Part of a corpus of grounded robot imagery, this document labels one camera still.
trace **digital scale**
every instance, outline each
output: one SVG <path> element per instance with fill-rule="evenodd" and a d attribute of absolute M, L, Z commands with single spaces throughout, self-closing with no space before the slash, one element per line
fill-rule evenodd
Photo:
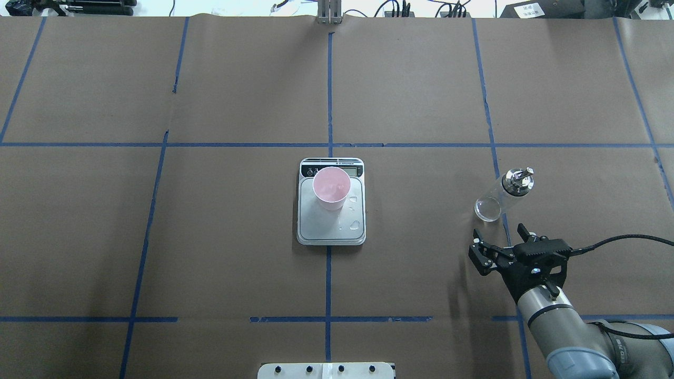
<path fill-rule="evenodd" d="M 351 178 L 344 206 L 327 210 L 313 193 L 313 177 L 339 167 Z M 365 242 L 365 165 L 358 158 L 306 158 L 299 164 L 297 241 L 303 245 L 362 245 Z"/>

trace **pink cup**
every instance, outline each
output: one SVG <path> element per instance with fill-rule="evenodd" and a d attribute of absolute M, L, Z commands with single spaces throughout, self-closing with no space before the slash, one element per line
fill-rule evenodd
<path fill-rule="evenodd" d="M 351 190 L 351 178 L 339 167 L 326 167 L 313 177 L 313 193 L 327 210 L 338 210 Z"/>

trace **scale platform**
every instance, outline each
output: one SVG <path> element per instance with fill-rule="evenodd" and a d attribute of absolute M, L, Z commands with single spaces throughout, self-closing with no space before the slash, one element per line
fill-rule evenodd
<path fill-rule="evenodd" d="M 327 210 L 313 193 L 313 176 L 340 167 L 351 190 L 340 210 Z M 303 245 L 362 245 L 365 242 L 365 170 L 357 158 L 307 158 L 300 163 L 297 190 L 297 241 Z"/>

